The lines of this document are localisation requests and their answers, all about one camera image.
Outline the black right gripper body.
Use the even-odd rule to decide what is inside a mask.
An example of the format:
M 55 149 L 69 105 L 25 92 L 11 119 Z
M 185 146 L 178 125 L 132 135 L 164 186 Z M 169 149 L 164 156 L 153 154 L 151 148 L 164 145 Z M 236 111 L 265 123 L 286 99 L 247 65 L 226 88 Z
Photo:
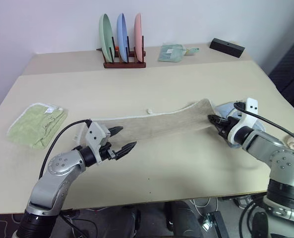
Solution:
M 228 117 L 227 119 L 219 117 L 217 119 L 218 134 L 227 142 L 230 147 L 238 147 L 239 145 L 232 144 L 228 140 L 230 130 L 239 122 L 238 118 Z

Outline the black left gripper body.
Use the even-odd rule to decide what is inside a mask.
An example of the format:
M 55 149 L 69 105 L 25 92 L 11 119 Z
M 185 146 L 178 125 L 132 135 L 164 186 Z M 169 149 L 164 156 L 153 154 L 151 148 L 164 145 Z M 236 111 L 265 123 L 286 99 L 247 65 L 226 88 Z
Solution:
M 109 142 L 109 138 L 114 136 L 115 132 L 113 130 L 105 130 L 99 140 L 99 155 L 101 161 L 114 159 L 115 153 L 111 149 L 112 144 Z

